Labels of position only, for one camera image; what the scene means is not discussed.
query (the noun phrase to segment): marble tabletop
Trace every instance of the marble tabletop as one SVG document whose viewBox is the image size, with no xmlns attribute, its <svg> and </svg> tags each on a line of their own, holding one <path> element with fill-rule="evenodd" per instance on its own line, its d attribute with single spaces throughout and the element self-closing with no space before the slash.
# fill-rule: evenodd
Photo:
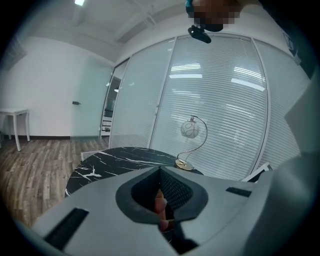
<svg viewBox="0 0 320 256">
<path fill-rule="evenodd" d="M 82 161 L 74 169 L 67 182 L 64 197 L 86 184 L 101 179 L 148 167 L 174 167 L 175 160 L 176 157 L 170 154 L 142 147 L 117 147 L 100 151 Z M 202 175 L 196 169 L 190 172 Z"/>
</svg>

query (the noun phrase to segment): metal frame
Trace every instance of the metal frame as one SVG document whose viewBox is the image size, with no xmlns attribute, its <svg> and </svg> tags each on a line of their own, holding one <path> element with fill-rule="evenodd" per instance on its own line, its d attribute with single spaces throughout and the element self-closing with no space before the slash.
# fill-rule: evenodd
<svg viewBox="0 0 320 256">
<path fill-rule="evenodd" d="M 118 91 L 118 93 L 117 93 L 117 95 L 116 95 L 116 98 L 115 98 L 114 110 L 115 110 L 116 107 L 117 107 L 118 97 L 119 97 L 119 94 L 120 94 L 120 92 L 121 92 L 120 88 L 121 88 L 122 83 L 123 83 L 123 81 L 124 81 L 124 79 L 125 79 L 125 75 L 126 75 L 126 72 L 127 72 L 127 68 L 128 68 L 128 66 L 129 66 L 129 63 L 130 63 L 131 59 L 132 59 L 132 55 L 129 57 L 129 59 L 127 59 L 128 62 L 127 62 L 127 64 L 126 64 L 126 66 L 125 66 L 125 70 L 124 70 L 124 73 L 123 73 L 123 77 L 122 77 L 121 83 L 120 83 L 120 85 L 119 85 L 119 91 Z M 121 64 L 123 64 L 124 62 L 126 62 L 127 60 L 122 61 L 119 65 L 117 65 L 117 67 L 120 66 Z M 113 124 L 113 122 L 114 122 L 114 117 L 115 117 L 114 114 L 115 114 L 115 113 L 113 113 L 112 119 L 111 119 L 110 136 L 109 136 L 109 149 L 110 149 L 111 141 L 112 141 L 112 124 Z"/>
<path fill-rule="evenodd" d="M 260 148 L 260 152 L 258 154 L 255 165 L 253 166 L 250 174 L 252 174 L 252 172 L 258 167 L 260 160 L 262 158 L 262 155 L 265 151 L 266 144 L 267 144 L 267 138 L 268 138 L 268 134 L 269 134 L 269 129 L 270 129 L 270 119 L 271 119 L 271 92 L 270 92 L 270 87 L 269 87 L 269 78 L 268 78 L 268 74 L 266 71 L 266 66 L 265 66 L 264 60 L 261 56 L 261 52 L 260 52 L 254 38 L 252 38 L 252 42 L 253 42 L 253 45 L 258 53 L 259 59 L 261 61 L 261 65 L 262 65 L 262 69 L 263 69 L 263 73 L 264 73 L 264 77 L 265 77 L 266 99 L 267 99 L 267 116 L 266 116 L 266 127 L 265 127 L 265 132 L 264 132 L 264 137 L 263 137 L 262 145 Z"/>
<path fill-rule="evenodd" d="M 154 134 L 155 125 L 156 125 L 156 121 L 157 121 L 157 117 L 158 117 L 158 111 L 159 111 L 159 107 L 160 107 L 160 102 L 161 102 L 161 99 L 162 99 L 162 96 L 163 96 L 163 93 L 164 93 L 164 88 L 165 88 L 165 84 L 166 84 L 169 68 L 170 68 L 170 65 L 171 65 L 172 56 L 174 54 L 174 50 L 175 50 L 175 47 L 176 47 L 177 37 L 175 37 L 173 40 L 174 40 L 174 42 L 173 42 L 172 51 L 171 51 L 171 54 L 170 54 L 168 65 L 166 67 L 166 72 L 164 72 L 164 77 L 163 77 L 163 80 L 162 80 L 158 101 L 157 101 L 157 104 L 156 104 L 156 107 L 155 107 L 155 113 L 154 113 L 154 118 L 153 118 L 153 122 L 152 122 L 152 126 L 151 126 L 151 132 L 150 132 L 150 136 L 149 136 L 149 140 L 148 140 L 148 144 L 147 144 L 147 148 L 148 149 L 150 148 L 151 141 L 152 141 L 152 136 Z"/>
<path fill-rule="evenodd" d="M 255 38 L 252 38 L 252 39 L 255 41 L 255 43 L 260 43 L 260 44 L 264 44 L 264 45 L 267 45 L 269 47 L 272 47 L 272 48 L 276 49 L 277 51 L 279 51 L 279 52 L 287 55 L 288 57 L 294 59 L 294 56 L 292 54 L 289 54 L 288 52 L 285 52 L 284 50 L 281 50 L 280 48 L 278 48 L 278 47 L 276 47 L 276 46 L 274 46 L 274 45 L 272 45 L 272 44 L 270 44 L 268 42 L 261 41 L 259 39 L 255 39 Z"/>
<path fill-rule="evenodd" d="M 269 162 L 266 162 L 263 165 L 261 165 L 261 167 L 259 169 L 255 170 L 254 172 L 252 172 L 250 175 L 248 175 L 247 177 L 245 177 L 241 181 L 242 182 L 249 182 L 255 176 L 261 174 L 262 172 L 268 172 L 268 171 L 272 171 L 272 167 L 270 166 Z"/>
</svg>

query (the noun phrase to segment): wooden floor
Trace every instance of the wooden floor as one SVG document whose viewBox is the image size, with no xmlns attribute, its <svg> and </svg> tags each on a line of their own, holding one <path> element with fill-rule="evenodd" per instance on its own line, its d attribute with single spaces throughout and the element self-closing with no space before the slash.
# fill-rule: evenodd
<svg viewBox="0 0 320 256">
<path fill-rule="evenodd" d="M 8 141 L 0 149 L 0 194 L 11 216 L 31 226 L 60 202 L 67 181 L 81 161 L 81 152 L 105 150 L 102 140 Z"/>
</svg>

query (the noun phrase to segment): finger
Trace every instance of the finger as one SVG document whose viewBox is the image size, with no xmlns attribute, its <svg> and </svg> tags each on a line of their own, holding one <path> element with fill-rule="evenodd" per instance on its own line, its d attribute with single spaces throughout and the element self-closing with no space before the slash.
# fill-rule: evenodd
<svg viewBox="0 0 320 256">
<path fill-rule="evenodd" d="M 167 219 L 166 218 L 166 210 L 158 213 L 158 216 L 159 216 L 160 220 L 166 220 Z"/>
<path fill-rule="evenodd" d="M 164 198 L 164 194 L 162 193 L 162 191 L 159 189 L 158 193 L 156 194 L 155 198 Z"/>
<path fill-rule="evenodd" d="M 156 214 L 162 213 L 167 206 L 167 200 L 164 198 L 156 198 L 154 200 L 154 212 Z"/>
<path fill-rule="evenodd" d="M 169 221 L 167 221 L 167 220 L 160 220 L 159 228 L 160 228 L 160 231 L 161 231 L 161 232 L 166 231 L 166 229 L 168 228 L 168 226 L 169 226 Z"/>
</svg>

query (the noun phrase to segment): window blind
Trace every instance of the window blind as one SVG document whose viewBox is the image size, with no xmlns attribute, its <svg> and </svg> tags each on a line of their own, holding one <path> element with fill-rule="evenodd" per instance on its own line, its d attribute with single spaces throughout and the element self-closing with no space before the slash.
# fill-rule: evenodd
<svg viewBox="0 0 320 256">
<path fill-rule="evenodd" d="M 114 107 L 110 148 L 148 146 L 173 45 L 173 39 L 163 41 L 131 57 Z"/>
<path fill-rule="evenodd" d="M 305 92 L 310 79 L 292 57 L 265 43 L 256 44 L 268 74 L 271 94 L 270 128 L 259 165 L 269 162 L 275 169 L 300 154 L 285 115 Z"/>
<path fill-rule="evenodd" d="M 206 135 L 201 122 L 195 119 L 200 132 L 194 139 L 183 137 L 180 127 L 198 116 L 208 138 L 188 161 L 205 175 L 241 180 L 252 171 L 266 131 L 265 75 L 249 39 L 211 39 L 178 38 L 150 148 L 174 156 L 196 148 Z"/>
</svg>

